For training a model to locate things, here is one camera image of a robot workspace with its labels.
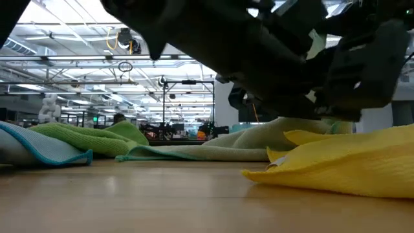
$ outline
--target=light green cloth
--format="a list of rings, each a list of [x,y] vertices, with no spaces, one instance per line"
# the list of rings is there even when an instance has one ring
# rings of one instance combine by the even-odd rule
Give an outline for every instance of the light green cloth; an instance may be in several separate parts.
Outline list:
[[[41,124],[31,130],[64,141],[80,150],[115,157],[126,155],[136,146],[147,146],[148,140],[129,122],[117,123],[107,130],[89,129],[60,123]]]
[[[296,129],[313,133],[350,133],[351,123],[340,125],[317,120],[279,118],[267,124],[238,131],[202,146],[138,146],[126,156],[117,156],[118,161],[128,160],[195,160],[195,161],[268,161],[266,147],[289,151],[296,147],[283,132]]]

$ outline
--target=black machinery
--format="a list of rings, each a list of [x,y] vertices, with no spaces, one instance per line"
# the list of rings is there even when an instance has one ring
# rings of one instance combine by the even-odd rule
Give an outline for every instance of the black machinery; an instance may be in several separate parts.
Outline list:
[[[272,0],[101,1],[142,35],[151,59],[170,43],[233,82],[232,106],[248,92],[270,114],[309,119],[358,121],[361,109],[390,103],[414,25],[412,0],[344,1],[329,18],[320,0],[288,0],[274,12]],[[312,34],[342,38],[312,57]]]
[[[129,28],[121,28],[120,32],[118,33],[118,42],[124,48],[131,51],[131,54],[141,54],[141,44],[132,37],[131,29]]]

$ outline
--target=yellow microfiber cloth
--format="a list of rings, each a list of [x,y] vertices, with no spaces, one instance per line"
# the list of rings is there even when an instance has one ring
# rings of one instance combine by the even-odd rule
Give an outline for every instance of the yellow microfiber cloth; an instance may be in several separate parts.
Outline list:
[[[267,149],[265,172],[242,171],[252,181],[371,197],[414,198],[414,125],[368,134],[290,131],[291,151]]]

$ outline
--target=cable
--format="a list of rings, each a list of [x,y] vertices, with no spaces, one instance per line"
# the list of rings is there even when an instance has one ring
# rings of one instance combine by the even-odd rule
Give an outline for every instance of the cable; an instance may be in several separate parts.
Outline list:
[[[409,56],[408,56],[408,58],[404,61],[404,65],[410,60],[410,59],[412,59],[412,57],[414,56],[414,52],[412,52]]]
[[[256,116],[256,120],[257,120],[257,122],[260,122],[259,117],[257,116],[257,113],[256,113],[256,106],[254,104],[252,104],[252,105],[253,105],[254,115]]]
[[[118,46],[118,33],[119,32],[116,33],[115,47],[113,47],[113,48],[111,47],[111,45],[109,44],[109,41],[108,41],[109,33],[111,33],[111,29],[110,28],[108,29],[108,34],[106,35],[106,45],[108,46],[109,49],[115,50],[117,48],[117,46]]]

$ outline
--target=wooden table surface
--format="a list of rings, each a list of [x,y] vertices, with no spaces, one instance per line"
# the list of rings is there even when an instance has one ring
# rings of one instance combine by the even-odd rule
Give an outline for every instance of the wooden table surface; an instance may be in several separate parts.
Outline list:
[[[254,184],[263,163],[0,166],[0,232],[414,232],[414,201]]]

